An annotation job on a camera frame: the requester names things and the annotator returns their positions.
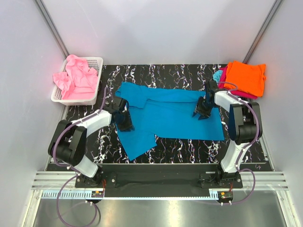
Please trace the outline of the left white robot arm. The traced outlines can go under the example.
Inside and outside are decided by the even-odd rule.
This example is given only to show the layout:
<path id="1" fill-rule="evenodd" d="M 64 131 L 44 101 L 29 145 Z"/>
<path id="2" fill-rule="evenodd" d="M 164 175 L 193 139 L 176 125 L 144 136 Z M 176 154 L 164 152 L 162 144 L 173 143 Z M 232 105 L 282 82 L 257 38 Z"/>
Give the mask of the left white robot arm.
<path id="1" fill-rule="evenodd" d="M 87 137 L 100 128 L 115 124 L 122 132 L 134 130 L 129 103 L 114 97 L 113 101 L 94 113 L 73 122 L 61 120 L 54 132 L 48 154 L 86 176 L 91 187 L 102 183 L 101 167 L 85 155 Z"/>

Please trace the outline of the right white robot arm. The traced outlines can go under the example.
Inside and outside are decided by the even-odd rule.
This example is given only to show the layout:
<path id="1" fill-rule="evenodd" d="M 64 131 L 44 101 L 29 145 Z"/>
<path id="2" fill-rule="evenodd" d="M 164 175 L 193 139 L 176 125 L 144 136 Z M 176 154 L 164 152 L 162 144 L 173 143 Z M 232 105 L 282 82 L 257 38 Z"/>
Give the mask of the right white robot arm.
<path id="1" fill-rule="evenodd" d="M 239 171 L 241 161 L 247 150 L 262 136 L 260 106 L 256 102 L 244 101 L 234 96 L 231 91 L 220 89 L 216 81 L 205 85 L 205 95 L 199 97 L 193 116 L 199 120 L 211 117 L 215 107 L 221 107 L 229 113 L 228 135 L 230 143 L 220 163 L 220 173 L 215 175 L 219 187 L 226 187 L 232 182 L 230 174 Z"/>

